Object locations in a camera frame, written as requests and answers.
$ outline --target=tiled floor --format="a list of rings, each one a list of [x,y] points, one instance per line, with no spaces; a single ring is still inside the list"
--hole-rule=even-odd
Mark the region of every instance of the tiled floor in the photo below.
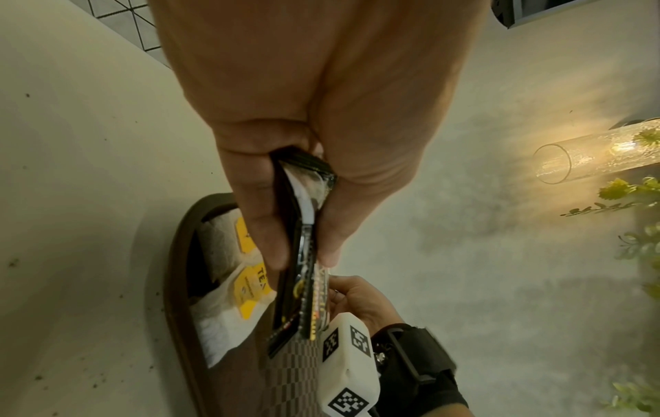
[[[71,0],[154,59],[169,66],[146,0]]]

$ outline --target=qr code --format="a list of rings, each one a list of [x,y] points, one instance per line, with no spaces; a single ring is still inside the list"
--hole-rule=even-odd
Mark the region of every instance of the qr code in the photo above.
[[[339,347],[339,328],[336,328],[323,342],[323,361]]]
[[[330,403],[330,408],[344,417],[355,417],[369,405],[366,400],[355,392],[344,388]]]
[[[371,358],[371,349],[369,349],[369,338],[362,334],[357,328],[351,326],[351,343],[360,349],[362,353]]]

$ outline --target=forearm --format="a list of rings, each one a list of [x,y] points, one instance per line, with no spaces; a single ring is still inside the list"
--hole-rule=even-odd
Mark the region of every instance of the forearm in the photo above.
[[[474,417],[474,414],[465,405],[452,404],[436,408],[423,417]]]

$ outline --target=white plastic marker block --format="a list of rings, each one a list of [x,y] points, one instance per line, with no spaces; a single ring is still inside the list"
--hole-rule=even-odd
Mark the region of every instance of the white plastic marker block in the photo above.
[[[330,417],[368,416],[380,395],[378,371],[364,323],[341,313],[321,333],[317,399]]]

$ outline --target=yellow tag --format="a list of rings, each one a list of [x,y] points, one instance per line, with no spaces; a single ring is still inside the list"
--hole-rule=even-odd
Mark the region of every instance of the yellow tag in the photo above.
[[[234,281],[234,299],[241,317],[244,320],[249,319],[256,303],[271,291],[273,290],[268,285],[263,262],[242,270]]]
[[[236,221],[236,233],[239,235],[239,244],[243,253],[250,253],[256,249],[256,245],[250,237],[250,233],[248,233],[248,227],[245,225],[245,219],[243,217]]]

